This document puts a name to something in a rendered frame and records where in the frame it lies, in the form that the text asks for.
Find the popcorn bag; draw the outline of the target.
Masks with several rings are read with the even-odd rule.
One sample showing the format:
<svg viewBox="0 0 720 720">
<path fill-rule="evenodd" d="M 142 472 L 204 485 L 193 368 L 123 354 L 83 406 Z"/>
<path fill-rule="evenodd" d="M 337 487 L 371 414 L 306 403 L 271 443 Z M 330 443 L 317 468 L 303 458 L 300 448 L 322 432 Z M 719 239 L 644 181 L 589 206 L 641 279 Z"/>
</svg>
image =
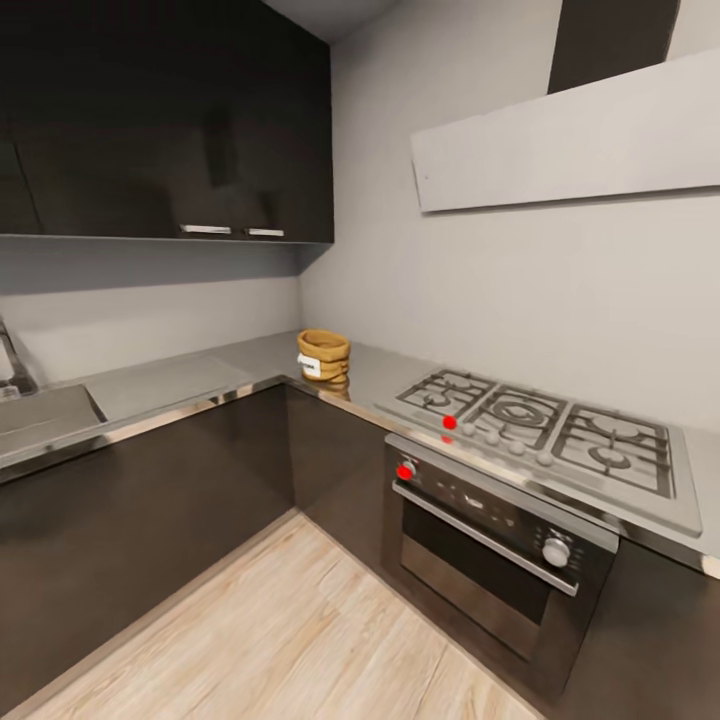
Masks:
<svg viewBox="0 0 720 720">
<path fill-rule="evenodd" d="M 301 371 L 314 381 L 340 383 L 347 379 L 349 339 L 337 333 L 320 329 L 307 329 L 297 335 Z"/>
</svg>

